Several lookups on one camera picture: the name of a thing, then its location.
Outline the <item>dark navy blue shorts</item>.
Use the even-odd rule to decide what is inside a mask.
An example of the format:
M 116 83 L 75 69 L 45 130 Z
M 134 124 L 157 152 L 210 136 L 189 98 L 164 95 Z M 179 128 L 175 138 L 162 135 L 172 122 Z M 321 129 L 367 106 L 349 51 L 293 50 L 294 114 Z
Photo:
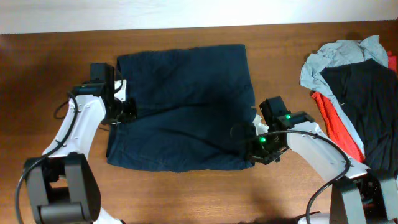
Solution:
M 134 120 L 111 128 L 106 160 L 132 170 L 244 170 L 255 135 L 243 44 L 122 55 Z

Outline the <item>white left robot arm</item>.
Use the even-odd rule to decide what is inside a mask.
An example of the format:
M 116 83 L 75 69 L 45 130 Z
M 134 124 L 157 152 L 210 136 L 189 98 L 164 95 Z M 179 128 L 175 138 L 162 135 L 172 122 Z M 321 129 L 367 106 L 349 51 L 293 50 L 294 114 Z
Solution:
M 68 92 L 68 111 L 56 137 L 40 157 L 24 164 L 15 192 L 19 222 L 25 184 L 36 223 L 122 223 L 101 206 L 88 156 L 101 124 L 119 126 L 135 120 L 126 88 L 127 81 L 112 65 L 92 63 L 90 79 Z

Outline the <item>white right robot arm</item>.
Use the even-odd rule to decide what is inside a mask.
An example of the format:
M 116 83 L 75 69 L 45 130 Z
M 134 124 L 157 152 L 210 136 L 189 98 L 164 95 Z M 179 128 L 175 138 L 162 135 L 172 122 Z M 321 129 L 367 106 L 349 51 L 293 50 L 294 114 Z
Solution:
M 372 170 L 337 146 L 304 111 L 291 113 L 281 97 L 260 105 L 269 129 L 247 140 L 251 162 L 279 162 L 292 150 L 325 181 L 295 223 L 397 223 L 397 180 Z

